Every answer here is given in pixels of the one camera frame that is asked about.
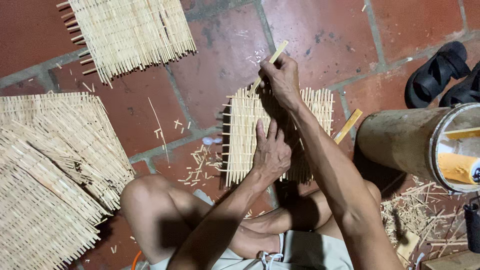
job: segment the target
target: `sandal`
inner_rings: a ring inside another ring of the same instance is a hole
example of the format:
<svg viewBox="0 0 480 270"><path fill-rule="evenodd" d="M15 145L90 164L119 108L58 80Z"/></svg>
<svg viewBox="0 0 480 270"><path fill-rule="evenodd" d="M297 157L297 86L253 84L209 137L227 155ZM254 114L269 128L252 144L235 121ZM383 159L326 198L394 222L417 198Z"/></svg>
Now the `sandal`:
<svg viewBox="0 0 480 270"><path fill-rule="evenodd" d="M465 80L452 86L440 101L440 107L450 107L454 104L480 102L480 62L473 68Z"/></svg>
<svg viewBox="0 0 480 270"><path fill-rule="evenodd" d="M409 109L425 108L443 92L450 77L459 79L470 73L465 64L467 50L458 41L443 45L438 52L408 79L405 103Z"/></svg>

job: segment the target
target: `man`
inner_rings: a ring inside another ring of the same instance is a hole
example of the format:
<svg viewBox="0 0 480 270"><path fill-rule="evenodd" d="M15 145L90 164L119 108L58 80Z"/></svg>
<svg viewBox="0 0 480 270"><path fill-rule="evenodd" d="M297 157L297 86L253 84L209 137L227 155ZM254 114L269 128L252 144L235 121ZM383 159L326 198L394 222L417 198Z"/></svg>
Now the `man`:
<svg viewBox="0 0 480 270"><path fill-rule="evenodd" d="M252 170L214 208L160 175L125 187L122 211L150 269L403 269L382 225L379 190L362 179L303 103L297 63L283 53L276 66L268 60L262 71L297 127L320 190L288 209L243 219L290 167L283 131L271 121L265 135L258 121Z"/></svg>

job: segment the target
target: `shorts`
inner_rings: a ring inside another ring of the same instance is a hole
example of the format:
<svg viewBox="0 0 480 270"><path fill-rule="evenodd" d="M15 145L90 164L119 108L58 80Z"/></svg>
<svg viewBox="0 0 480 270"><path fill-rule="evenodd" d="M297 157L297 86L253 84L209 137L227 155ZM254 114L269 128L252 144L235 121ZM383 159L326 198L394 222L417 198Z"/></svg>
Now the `shorts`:
<svg viewBox="0 0 480 270"><path fill-rule="evenodd" d="M275 270L353 270L345 242L317 233L287 231L283 261L274 261ZM171 258L150 265L150 270L165 270ZM260 259L244 259L227 248L212 270L263 270Z"/></svg>

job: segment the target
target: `woven bamboo mat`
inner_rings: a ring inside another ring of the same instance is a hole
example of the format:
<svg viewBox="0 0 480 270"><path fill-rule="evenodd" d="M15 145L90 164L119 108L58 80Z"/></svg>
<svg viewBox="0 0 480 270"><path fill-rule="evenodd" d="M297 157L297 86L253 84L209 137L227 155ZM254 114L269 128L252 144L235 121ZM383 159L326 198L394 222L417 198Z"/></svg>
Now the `woven bamboo mat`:
<svg viewBox="0 0 480 270"><path fill-rule="evenodd" d="M57 7L67 5L73 12L62 18L75 16L67 29L82 32L72 41L85 42L91 56L82 63L95 63L84 74L97 70L102 83L197 50L180 0L68 0Z"/></svg>
<svg viewBox="0 0 480 270"><path fill-rule="evenodd" d="M27 171L2 160L0 173L2 269L62 269L100 240L94 226Z"/></svg>
<svg viewBox="0 0 480 270"><path fill-rule="evenodd" d="M286 120L285 137L295 140L292 146L295 149L302 148L301 141L295 131L293 122L289 119L284 110L280 108L274 97L269 94L254 94L247 96L247 88L241 88L234 96L230 98L230 113L224 113L230 119L230 123L225 123L229 127L228 153L222 155L228 156L227 169L222 170L227 174L226 186L232 183L239 184L247 173L252 169L253 155L257 147L256 123L262 119L264 123L265 134L267 133L272 116L280 121ZM307 88L301 90L303 102L313 112L321 127L330 135L332 128L332 105L333 94L328 89L312 90ZM292 156L292 165L290 170L280 177L280 180L294 180L305 182L312 179L310 168L304 158L303 151L294 151Z"/></svg>
<svg viewBox="0 0 480 270"><path fill-rule="evenodd" d="M0 124L0 262L8 269L70 263L94 247L94 226L120 208L133 179L101 100L0 98Z"/></svg>

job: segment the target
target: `metal bucket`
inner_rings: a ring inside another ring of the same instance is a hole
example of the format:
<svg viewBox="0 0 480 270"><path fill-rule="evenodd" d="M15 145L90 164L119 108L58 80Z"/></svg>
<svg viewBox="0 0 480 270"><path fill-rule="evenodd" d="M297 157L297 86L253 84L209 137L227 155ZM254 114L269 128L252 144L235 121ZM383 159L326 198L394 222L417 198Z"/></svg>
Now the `metal bucket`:
<svg viewBox="0 0 480 270"><path fill-rule="evenodd" d="M357 143L370 160L435 180L458 192L480 190L478 184L446 180L438 166L439 152L480 157L480 138L449 140L445 131L480 126L480 104L454 108L384 110L369 115L357 132Z"/></svg>

